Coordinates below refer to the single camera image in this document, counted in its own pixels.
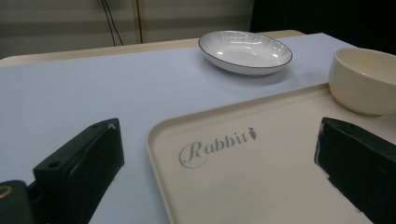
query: white plate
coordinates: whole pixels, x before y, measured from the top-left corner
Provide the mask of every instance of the white plate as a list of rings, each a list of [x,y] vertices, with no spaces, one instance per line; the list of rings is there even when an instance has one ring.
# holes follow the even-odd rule
[[[216,66],[243,75],[269,75],[291,61],[291,50],[265,36],[240,31],[217,31],[199,39],[199,47]]]

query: beige tray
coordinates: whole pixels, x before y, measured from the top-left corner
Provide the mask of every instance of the beige tray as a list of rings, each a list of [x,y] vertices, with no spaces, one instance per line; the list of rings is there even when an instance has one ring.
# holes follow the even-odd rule
[[[147,149],[170,223],[371,223],[314,164],[323,117],[396,144],[396,116],[349,112],[327,85],[157,124]]]

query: cream bowl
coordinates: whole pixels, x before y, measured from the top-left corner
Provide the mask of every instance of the cream bowl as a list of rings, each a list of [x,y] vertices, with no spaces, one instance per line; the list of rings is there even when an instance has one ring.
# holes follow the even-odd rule
[[[206,58],[214,65],[243,75],[269,75],[291,61],[291,50],[265,36],[240,31],[217,31],[198,41]]]
[[[334,100],[355,113],[396,114],[396,56],[372,49],[339,49],[329,86]]]

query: plate's dark rim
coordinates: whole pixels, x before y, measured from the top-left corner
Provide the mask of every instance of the plate's dark rim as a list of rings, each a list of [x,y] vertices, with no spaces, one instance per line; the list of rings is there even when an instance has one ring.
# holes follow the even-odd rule
[[[242,32],[242,31],[215,31],[215,32],[207,33],[207,34],[201,36],[201,37],[199,38],[199,40],[198,40],[198,46],[199,46],[199,48],[200,48],[205,54],[209,55],[210,57],[212,57],[212,58],[214,58],[214,59],[216,59],[216,60],[222,61],[222,62],[224,62],[224,63],[228,63],[228,64],[240,66],[240,67],[246,67],[246,68],[259,68],[259,69],[260,69],[260,68],[277,68],[277,67],[286,65],[286,64],[289,63],[289,62],[291,61],[291,59],[293,58],[293,52],[291,51],[291,49],[290,49],[287,45],[285,45],[284,43],[282,43],[282,42],[280,42],[280,41],[278,41],[278,40],[276,40],[276,39],[274,39],[274,38],[272,38],[272,37],[269,37],[269,36],[267,36],[267,35],[261,35],[261,36],[263,36],[263,37],[273,39],[273,40],[275,40],[277,43],[282,44],[283,46],[285,46],[285,47],[290,51],[290,59],[289,59],[287,62],[285,62],[285,63],[282,63],[282,64],[277,65],[277,66],[270,66],[270,67],[255,67],[255,66],[246,66],[246,65],[242,65],[242,64],[238,64],[238,63],[229,63],[229,62],[224,61],[224,60],[222,60],[222,59],[216,58],[215,56],[213,56],[212,54],[210,54],[210,53],[208,53],[206,50],[204,50],[204,48],[201,46],[201,40],[202,40],[202,38],[204,38],[206,35],[211,35],[211,34],[214,34],[214,33],[221,33],[221,32],[237,32],[237,33],[248,34],[248,35],[259,35],[259,34],[254,34],[254,33],[250,33],[250,32]]]

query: white tabletop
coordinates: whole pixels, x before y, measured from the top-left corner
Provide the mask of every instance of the white tabletop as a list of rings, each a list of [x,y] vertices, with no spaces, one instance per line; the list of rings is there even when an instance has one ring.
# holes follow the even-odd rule
[[[167,49],[0,68],[0,181],[32,169],[91,124],[119,118],[125,166],[91,223],[167,223],[145,138],[163,119],[328,80],[337,49],[325,34],[280,38],[293,53],[269,77],[223,71],[199,48]]]

